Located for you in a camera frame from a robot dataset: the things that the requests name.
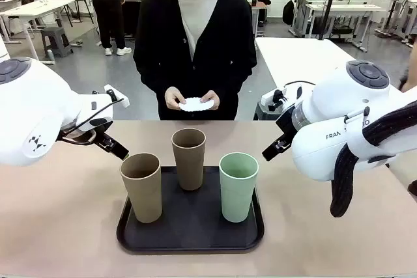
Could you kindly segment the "person's right hand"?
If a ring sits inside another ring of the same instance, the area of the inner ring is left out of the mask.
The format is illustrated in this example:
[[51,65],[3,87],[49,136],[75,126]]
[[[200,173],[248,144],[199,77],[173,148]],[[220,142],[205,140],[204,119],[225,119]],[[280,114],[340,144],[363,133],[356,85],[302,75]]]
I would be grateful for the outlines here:
[[180,105],[185,105],[186,100],[176,87],[169,87],[165,92],[165,104],[168,109],[181,110]]

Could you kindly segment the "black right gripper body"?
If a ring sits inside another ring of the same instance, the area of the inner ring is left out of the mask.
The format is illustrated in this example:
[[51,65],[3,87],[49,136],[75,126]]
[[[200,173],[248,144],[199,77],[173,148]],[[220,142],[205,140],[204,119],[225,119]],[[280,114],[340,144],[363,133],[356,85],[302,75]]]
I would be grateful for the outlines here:
[[283,132],[283,134],[278,138],[279,142],[292,143],[293,138],[298,131],[293,125],[293,111],[294,108],[287,108],[276,120],[276,125]]

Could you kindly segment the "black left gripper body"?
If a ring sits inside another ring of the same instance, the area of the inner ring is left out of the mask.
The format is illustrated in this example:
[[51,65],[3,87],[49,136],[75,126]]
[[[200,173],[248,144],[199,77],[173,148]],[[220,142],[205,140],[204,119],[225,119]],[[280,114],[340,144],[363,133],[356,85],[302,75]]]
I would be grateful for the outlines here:
[[92,119],[85,123],[87,127],[85,130],[82,130],[80,126],[61,130],[60,141],[78,146],[106,144],[109,139],[106,131],[112,123],[112,121],[105,118]]

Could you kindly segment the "person's left hand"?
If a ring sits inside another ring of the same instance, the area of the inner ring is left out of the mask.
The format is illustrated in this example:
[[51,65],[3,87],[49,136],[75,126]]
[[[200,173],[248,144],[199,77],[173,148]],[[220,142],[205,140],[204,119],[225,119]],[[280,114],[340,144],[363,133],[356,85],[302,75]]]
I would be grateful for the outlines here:
[[201,97],[200,102],[211,102],[212,106],[210,107],[210,110],[217,110],[220,106],[220,98],[213,90],[209,90],[203,97]]

